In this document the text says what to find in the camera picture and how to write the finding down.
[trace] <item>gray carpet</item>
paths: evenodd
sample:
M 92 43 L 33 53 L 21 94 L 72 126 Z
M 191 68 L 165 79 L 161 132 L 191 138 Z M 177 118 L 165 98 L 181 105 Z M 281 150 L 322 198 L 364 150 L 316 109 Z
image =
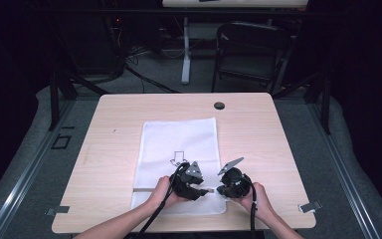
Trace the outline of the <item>gray carpet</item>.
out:
M 193 52 L 191 83 L 188 86 L 180 83 L 181 57 L 172 59 L 162 55 L 143 54 L 138 56 L 138 65 L 130 65 L 144 77 L 176 91 L 207 93 L 210 91 L 213 71 L 212 54 L 213 52 L 207 51 Z M 129 72 L 125 72 L 115 81 L 99 84 L 99 86 L 111 93 L 119 94 L 163 93 L 154 86 L 142 83 Z M 236 82 L 227 79 L 225 82 L 219 83 L 218 91 L 253 92 L 263 90 L 257 85 L 249 88 L 248 85 L 242 88 L 241 86 L 242 84 L 237 85 Z M 69 111 L 68 117 L 62 124 L 63 128 L 58 131 L 61 136 L 69 135 L 71 140 L 66 149 L 51 149 L 52 146 L 49 145 L 43 165 L 9 223 L 4 238 L 71 238 L 72 236 L 54 234 L 51 230 L 54 217 L 45 215 L 45 212 L 48 208 L 60 204 L 96 108 L 96 94 L 82 86 L 77 86 L 77 90 L 81 96 Z M 41 91 L 38 98 L 40 108 L 31 130 L 26 135 L 23 145 L 0 183 L 0 208 L 26 165 L 34 158 L 40 142 L 47 133 L 50 123 L 49 89 Z M 312 229 L 300 230 L 299 233 L 306 238 L 364 238 L 331 163 L 330 152 L 315 126 L 315 119 L 309 112 L 308 106 L 302 102 L 300 92 L 294 93 L 289 100 L 276 101 L 276 106 L 308 198 L 310 201 L 319 200 L 323 204 L 323 208 L 315 213 L 316 226 Z M 356 162 L 351 150 L 350 137 L 336 101 L 331 103 L 330 128 L 340 154 L 345 159 L 345 164 L 350 170 L 354 183 L 366 202 L 371 219 L 382 238 L 382 199 Z M 236 238 L 240 235 L 242 238 L 247 238 L 248 234 L 238 233 L 233 237 Z M 275 238 L 269 231 L 266 231 L 265 235 L 266 238 Z M 172 238 L 213 238 L 215 235 L 180 234 L 170 236 Z

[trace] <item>forearm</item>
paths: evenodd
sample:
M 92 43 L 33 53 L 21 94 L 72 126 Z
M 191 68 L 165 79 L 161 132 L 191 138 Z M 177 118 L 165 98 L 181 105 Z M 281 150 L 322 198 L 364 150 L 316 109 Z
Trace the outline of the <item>forearm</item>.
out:
M 76 238 L 123 238 L 142 221 L 151 216 L 154 210 L 154 206 L 149 203 L 141 204 L 131 211 L 85 231 Z
M 286 239 L 299 239 L 302 238 L 299 234 L 297 234 L 293 229 L 291 229 L 284 220 L 279 217 L 275 212 L 270 213 L 265 218 L 261 219 L 278 238 L 286 238 Z

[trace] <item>white surface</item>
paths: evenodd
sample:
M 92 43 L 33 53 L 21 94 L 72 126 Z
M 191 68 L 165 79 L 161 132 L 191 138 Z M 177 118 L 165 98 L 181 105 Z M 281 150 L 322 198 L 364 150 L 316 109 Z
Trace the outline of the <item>white surface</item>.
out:
M 307 0 L 163 0 L 163 7 L 250 7 L 250 8 L 299 8 L 306 6 Z
M 171 175 L 184 160 L 194 161 L 204 181 L 195 188 L 215 189 L 221 185 L 220 158 L 216 119 L 182 121 L 147 121 L 144 123 L 140 153 L 134 179 L 134 190 L 154 188 L 163 175 Z M 131 208 L 141 204 L 150 192 L 134 192 Z M 164 214 L 211 215 L 226 211 L 225 199 L 208 193 L 196 201 L 187 201 L 164 210 Z
M 184 58 L 184 65 L 182 67 L 182 84 L 188 85 L 190 84 L 190 67 L 191 67 L 191 59 L 189 57 Z

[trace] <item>drawing on cloth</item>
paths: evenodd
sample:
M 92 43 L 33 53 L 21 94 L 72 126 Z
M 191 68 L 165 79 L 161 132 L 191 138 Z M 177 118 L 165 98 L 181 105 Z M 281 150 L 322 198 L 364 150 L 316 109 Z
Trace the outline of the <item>drawing on cloth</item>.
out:
M 184 151 L 175 151 L 175 156 L 173 159 L 170 159 L 170 163 L 172 165 L 178 167 L 181 165 L 182 162 L 187 162 L 188 160 L 185 159 L 185 152 Z

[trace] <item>black curtain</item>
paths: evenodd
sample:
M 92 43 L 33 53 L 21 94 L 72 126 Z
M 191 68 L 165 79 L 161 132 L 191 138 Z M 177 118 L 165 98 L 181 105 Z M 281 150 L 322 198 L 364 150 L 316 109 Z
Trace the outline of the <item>black curtain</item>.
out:
M 0 179 L 34 118 L 36 92 L 49 84 L 55 53 L 22 8 L 21 1 L 0 1 Z
M 382 196 L 382 1 L 349 18 L 354 39 L 332 76 L 355 155 Z

